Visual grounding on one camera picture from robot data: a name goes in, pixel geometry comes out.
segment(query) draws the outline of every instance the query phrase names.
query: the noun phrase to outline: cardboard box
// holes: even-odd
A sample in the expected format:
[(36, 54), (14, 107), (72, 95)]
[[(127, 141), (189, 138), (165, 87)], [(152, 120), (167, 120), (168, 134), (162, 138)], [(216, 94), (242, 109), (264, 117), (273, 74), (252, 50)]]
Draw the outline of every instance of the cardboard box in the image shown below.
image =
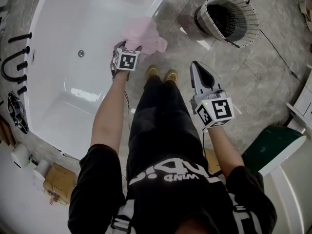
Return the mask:
[(69, 204), (74, 184), (75, 174), (64, 167), (53, 163), (45, 178), (43, 187), (53, 194), (57, 194), (60, 199)]
[(2, 116), (0, 116), (0, 140), (3, 140), (8, 146), (16, 144), (10, 124)]
[(206, 159), (209, 164), (209, 172), (211, 174), (218, 174), (221, 171), (218, 159), (216, 158), (215, 152), (205, 149), (206, 151)]

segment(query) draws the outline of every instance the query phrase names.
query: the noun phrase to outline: wall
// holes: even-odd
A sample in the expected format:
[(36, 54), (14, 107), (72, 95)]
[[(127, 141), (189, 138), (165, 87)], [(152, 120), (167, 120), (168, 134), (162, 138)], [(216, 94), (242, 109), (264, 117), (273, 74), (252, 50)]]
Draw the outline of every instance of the wall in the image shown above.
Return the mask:
[[(312, 180), (310, 178), (312, 174), (311, 162), (312, 143), (307, 139), (305, 143), (281, 165), (296, 195), (302, 213), (305, 232), (312, 226), (312, 200), (310, 193), (312, 191)], [(266, 175), (263, 180), (265, 194), (275, 206), (278, 216), (273, 234), (290, 233), (283, 203), (280, 200), (279, 193), (271, 175)]]
[(49, 204), (32, 185), (32, 169), (18, 168), (10, 149), (0, 144), (0, 219), (16, 234), (69, 234), (68, 206)]
[(271, 200), (277, 213), (277, 222), (272, 234), (290, 233), (290, 228), (288, 226), (287, 216), (283, 207), (283, 203), (280, 200), (278, 191), (276, 189), (271, 174), (264, 176), (263, 182), (264, 182), (264, 192), (266, 196)]
[(312, 225), (312, 143), (309, 140), (281, 165), (302, 212), (304, 230)]

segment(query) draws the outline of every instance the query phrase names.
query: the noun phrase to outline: white panel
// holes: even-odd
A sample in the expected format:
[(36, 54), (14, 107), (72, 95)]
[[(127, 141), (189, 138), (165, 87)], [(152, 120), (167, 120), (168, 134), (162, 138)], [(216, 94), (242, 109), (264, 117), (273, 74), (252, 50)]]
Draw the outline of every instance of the white panel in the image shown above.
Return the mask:
[(310, 105), (304, 114), (304, 118), (306, 118), (307, 121), (312, 125), (312, 102), (310, 102)]
[(307, 121), (303, 115), (301, 115), (293, 106), (289, 103), (286, 104), (287, 107), (293, 112), (293, 115), (299, 120), (300, 124), (303, 124), (309, 133), (312, 133), (312, 125)]
[(312, 92), (312, 66), (307, 64), (307, 68), (311, 70), (306, 86)]
[(293, 107), (297, 109), (301, 115), (304, 115), (311, 102), (312, 102), (312, 93), (309, 89), (304, 87), (297, 102)]

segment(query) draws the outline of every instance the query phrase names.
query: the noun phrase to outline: green object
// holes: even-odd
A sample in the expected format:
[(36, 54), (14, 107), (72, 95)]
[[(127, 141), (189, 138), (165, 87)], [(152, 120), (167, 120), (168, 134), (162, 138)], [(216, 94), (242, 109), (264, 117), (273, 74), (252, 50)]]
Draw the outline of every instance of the green object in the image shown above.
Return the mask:
[(302, 136), (301, 133), (291, 128), (268, 126), (242, 155), (245, 166), (254, 171), (260, 171), (285, 148)]

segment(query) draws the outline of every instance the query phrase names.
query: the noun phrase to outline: black pants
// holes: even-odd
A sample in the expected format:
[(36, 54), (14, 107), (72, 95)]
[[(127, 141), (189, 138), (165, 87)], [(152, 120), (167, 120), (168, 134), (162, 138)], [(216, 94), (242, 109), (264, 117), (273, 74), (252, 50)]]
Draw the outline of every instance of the black pants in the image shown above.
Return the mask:
[(136, 108), (129, 138), (128, 182), (164, 154), (183, 155), (208, 170), (198, 132), (173, 81), (152, 76)]

